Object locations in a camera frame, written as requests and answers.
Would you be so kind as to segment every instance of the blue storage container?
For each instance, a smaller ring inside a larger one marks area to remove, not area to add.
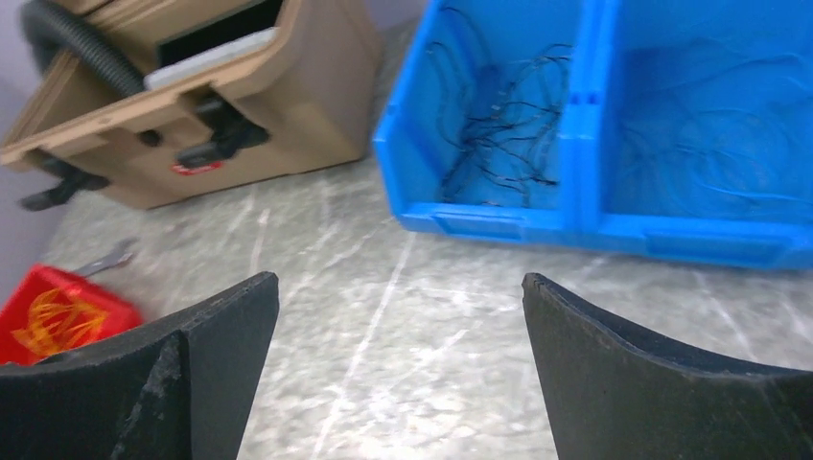
[[[613,0],[600,22],[583,243],[813,266],[813,1]]]
[[[813,0],[435,0],[375,135],[413,231],[813,267]]]
[[[591,3],[430,3],[375,136],[405,228],[577,243],[573,109]]]

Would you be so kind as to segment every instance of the metal tool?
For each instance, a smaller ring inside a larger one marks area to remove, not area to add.
[[[117,242],[106,256],[74,270],[74,273],[86,278],[114,266],[125,265],[135,255],[129,248],[137,241],[137,238],[128,238]]]

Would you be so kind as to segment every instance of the red plastic bin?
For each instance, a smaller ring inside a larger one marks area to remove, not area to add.
[[[0,311],[0,364],[33,365],[143,322],[131,303],[102,287],[35,264]]]

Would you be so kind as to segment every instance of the marbled table surface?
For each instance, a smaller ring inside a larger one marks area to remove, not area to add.
[[[378,109],[411,31],[387,34]],[[243,460],[556,458],[523,319],[529,271],[689,344],[813,370],[813,274],[408,233],[372,157],[150,212],[93,194],[70,206],[45,262],[77,268],[139,237],[130,265],[94,281],[148,319],[279,275]]]

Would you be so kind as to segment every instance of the black corrugated hose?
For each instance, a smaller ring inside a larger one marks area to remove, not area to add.
[[[145,90],[144,76],[96,28],[51,0],[31,0],[20,10],[23,34],[42,74],[66,48],[123,97]]]

